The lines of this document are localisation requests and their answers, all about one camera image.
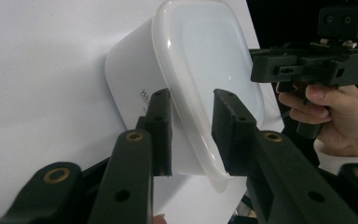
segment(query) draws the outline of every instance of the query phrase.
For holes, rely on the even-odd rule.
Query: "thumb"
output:
[[[167,224],[167,221],[165,221],[164,217],[165,214],[161,214],[153,217],[153,224]]]
[[[358,90],[355,87],[348,88],[348,92],[345,92],[332,87],[309,85],[305,95],[315,105],[330,106],[336,111],[351,113],[356,109]]]

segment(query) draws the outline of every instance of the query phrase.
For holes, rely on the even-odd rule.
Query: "black bracket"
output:
[[[251,80],[280,82],[280,92],[292,91],[295,82],[332,87],[358,85],[358,1],[322,8],[318,28],[323,38],[320,43],[251,49]],[[321,127],[299,123],[296,131],[303,137],[316,138]]]
[[[2,223],[152,224],[153,176],[172,175],[170,92],[155,92],[137,129],[122,133],[112,156],[84,172],[71,162],[40,169]]]
[[[213,137],[230,175],[248,176],[247,187],[260,223],[358,223],[358,191],[339,195],[281,133],[259,131],[255,119],[232,92],[214,91]],[[351,169],[353,189],[358,175]]]

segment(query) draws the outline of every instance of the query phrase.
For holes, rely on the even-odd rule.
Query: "finger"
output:
[[[328,105],[337,111],[350,112],[356,110],[358,91],[356,87],[335,89],[331,87],[309,85],[306,97],[316,105]]]
[[[291,93],[281,93],[279,95],[279,100],[284,105],[290,106],[315,118],[324,119],[329,115],[329,111],[324,106],[304,105],[301,98],[296,97]]]
[[[325,118],[318,118],[310,114],[304,113],[300,110],[297,110],[295,108],[292,108],[292,110],[290,110],[290,118],[308,124],[320,124],[332,120],[332,117],[330,115],[328,115]]]
[[[292,82],[279,82],[276,87],[275,87],[275,92],[276,93],[281,93],[281,92],[291,92],[291,93],[298,93],[298,94],[301,94],[304,95],[304,90],[305,88],[303,89],[300,89],[298,88],[299,85],[302,85],[303,83],[292,83]]]
[[[164,219],[165,215],[158,215],[153,217],[153,224],[167,224],[167,221]]]

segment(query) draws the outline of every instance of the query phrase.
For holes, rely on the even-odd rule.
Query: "white backdrop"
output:
[[[110,156],[125,129],[104,58],[162,2],[0,0],[0,216],[38,169],[55,161],[86,169]],[[249,48],[258,48],[246,2],[226,2]],[[264,94],[272,118],[266,128],[279,131],[269,86]],[[244,178],[222,193],[205,176],[156,178],[155,212],[170,224],[227,223],[240,199],[233,191],[245,191]]]

